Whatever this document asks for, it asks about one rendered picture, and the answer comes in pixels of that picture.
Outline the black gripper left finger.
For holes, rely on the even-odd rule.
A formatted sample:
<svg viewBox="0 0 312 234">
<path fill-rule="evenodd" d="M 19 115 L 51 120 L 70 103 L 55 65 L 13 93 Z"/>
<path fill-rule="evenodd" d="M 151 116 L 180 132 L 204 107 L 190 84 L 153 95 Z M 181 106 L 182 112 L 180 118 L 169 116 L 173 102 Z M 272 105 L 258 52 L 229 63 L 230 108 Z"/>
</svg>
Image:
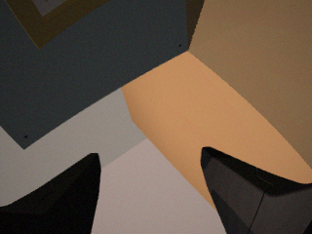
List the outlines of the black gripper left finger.
<svg viewBox="0 0 312 234">
<path fill-rule="evenodd" d="M 100 171 L 98 153 L 90 153 L 38 190 L 0 207 L 0 234 L 91 234 Z"/>
</svg>

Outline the grey rectangular board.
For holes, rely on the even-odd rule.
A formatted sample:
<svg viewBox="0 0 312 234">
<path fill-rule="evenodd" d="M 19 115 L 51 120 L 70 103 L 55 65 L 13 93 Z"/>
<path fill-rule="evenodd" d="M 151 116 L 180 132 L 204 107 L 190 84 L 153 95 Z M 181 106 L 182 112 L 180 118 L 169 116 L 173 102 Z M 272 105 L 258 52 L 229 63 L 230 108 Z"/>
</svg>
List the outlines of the grey rectangular board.
<svg viewBox="0 0 312 234">
<path fill-rule="evenodd" d="M 186 0 L 109 0 L 32 42 L 0 0 L 0 126 L 23 149 L 188 51 Z"/>
</svg>

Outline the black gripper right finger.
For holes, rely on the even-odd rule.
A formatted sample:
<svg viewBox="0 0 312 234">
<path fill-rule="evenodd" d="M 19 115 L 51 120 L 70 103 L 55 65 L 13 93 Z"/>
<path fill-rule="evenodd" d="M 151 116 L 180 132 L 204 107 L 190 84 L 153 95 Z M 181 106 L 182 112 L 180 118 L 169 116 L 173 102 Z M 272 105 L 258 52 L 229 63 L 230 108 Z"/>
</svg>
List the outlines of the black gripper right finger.
<svg viewBox="0 0 312 234">
<path fill-rule="evenodd" d="M 203 176 L 226 234 L 309 234 L 312 183 L 296 183 L 203 147 Z"/>
</svg>

